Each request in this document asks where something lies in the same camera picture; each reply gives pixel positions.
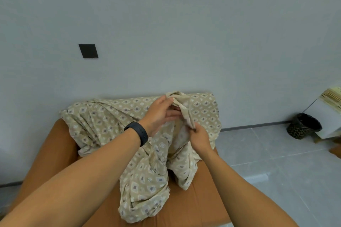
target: black trash can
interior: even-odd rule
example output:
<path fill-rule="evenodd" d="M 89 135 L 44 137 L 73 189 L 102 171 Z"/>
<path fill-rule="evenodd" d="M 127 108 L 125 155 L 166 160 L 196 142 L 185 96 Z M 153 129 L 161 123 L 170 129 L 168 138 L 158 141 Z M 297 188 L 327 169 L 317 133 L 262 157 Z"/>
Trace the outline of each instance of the black trash can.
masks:
<path fill-rule="evenodd" d="M 322 130 L 320 122 L 305 113 L 297 114 L 286 129 L 288 134 L 296 139 L 303 139 L 313 132 L 320 130 Z"/>

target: person's left hand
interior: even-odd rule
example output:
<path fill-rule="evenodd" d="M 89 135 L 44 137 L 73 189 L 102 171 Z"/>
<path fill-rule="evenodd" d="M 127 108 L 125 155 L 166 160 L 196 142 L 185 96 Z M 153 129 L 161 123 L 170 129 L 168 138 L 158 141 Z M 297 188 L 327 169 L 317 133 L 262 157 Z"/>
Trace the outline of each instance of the person's left hand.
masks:
<path fill-rule="evenodd" d="M 146 115 L 139 121 L 149 137 L 155 135 L 164 123 L 182 117 L 180 108 L 172 103 L 173 97 L 166 99 L 165 95 L 161 96 L 151 104 Z"/>

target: patterned fabric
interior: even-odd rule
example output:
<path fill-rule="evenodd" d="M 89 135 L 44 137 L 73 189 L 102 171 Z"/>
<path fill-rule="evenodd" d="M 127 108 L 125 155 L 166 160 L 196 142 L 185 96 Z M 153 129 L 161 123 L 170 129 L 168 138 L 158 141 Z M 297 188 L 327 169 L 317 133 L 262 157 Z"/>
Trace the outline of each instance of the patterned fabric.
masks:
<path fill-rule="evenodd" d="M 168 172 L 187 190 L 197 170 L 199 155 L 191 147 L 186 125 L 198 122 L 208 132 L 212 149 L 221 129 L 215 97 L 211 93 L 166 93 L 174 97 L 184 120 L 164 124 L 158 133 L 140 147 L 120 177 L 118 208 L 128 223 L 155 216 L 169 197 Z M 140 120 L 158 97 L 77 102 L 61 112 L 79 155 L 86 156 L 121 134 L 126 125 Z"/>

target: black wristband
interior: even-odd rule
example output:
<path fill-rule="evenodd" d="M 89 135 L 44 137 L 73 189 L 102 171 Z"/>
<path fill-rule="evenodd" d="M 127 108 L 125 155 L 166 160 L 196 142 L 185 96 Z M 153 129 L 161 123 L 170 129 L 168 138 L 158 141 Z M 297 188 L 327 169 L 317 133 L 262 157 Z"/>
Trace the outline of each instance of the black wristband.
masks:
<path fill-rule="evenodd" d="M 132 128 L 139 135 L 139 137 L 141 139 L 141 145 L 140 146 L 143 146 L 145 143 L 147 143 L 148 134 L 147 134 L 146 130 L 143 128 L 143 126 L 141 126 L 139 123 L 133 121 L 133 122 L 129 123 L 128 125 L 126 125 L 125 131 L 128 128 Z"/>

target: white wall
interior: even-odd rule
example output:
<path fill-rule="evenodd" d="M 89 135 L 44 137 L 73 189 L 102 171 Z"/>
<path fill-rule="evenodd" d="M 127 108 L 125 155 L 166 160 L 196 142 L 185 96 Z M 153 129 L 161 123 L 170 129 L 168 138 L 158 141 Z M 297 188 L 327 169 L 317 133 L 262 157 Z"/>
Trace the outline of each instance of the white wall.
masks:
<path fill-rule="evenodd" d="M 0 20 L 0 145 L 24 172 L 77 100 L 208 90 L 226 128 L 286 120 L 341 79 L 341 0 L 0 0 Z"/>

